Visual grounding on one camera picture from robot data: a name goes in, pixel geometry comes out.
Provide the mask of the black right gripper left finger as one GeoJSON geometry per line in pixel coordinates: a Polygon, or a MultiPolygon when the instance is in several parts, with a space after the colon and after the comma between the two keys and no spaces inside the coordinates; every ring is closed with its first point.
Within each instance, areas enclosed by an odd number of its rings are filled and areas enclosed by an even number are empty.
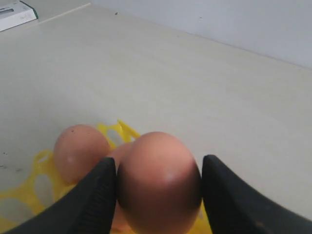
{"type": "Polygon", "coordinates": [[[105,157],[71,191],[9,234],[108,234],[116,206],[116,165],[105,157]]]}

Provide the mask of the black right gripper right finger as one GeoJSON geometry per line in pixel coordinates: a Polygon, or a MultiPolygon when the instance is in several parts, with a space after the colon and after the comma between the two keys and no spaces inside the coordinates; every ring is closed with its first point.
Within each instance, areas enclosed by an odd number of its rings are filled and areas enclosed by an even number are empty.
{"type": "Polygon", "coordinates": [[[312,222],[262,195],[217,156],[202,165],[205,211],[214,234],[310,234],[312,222]]]}

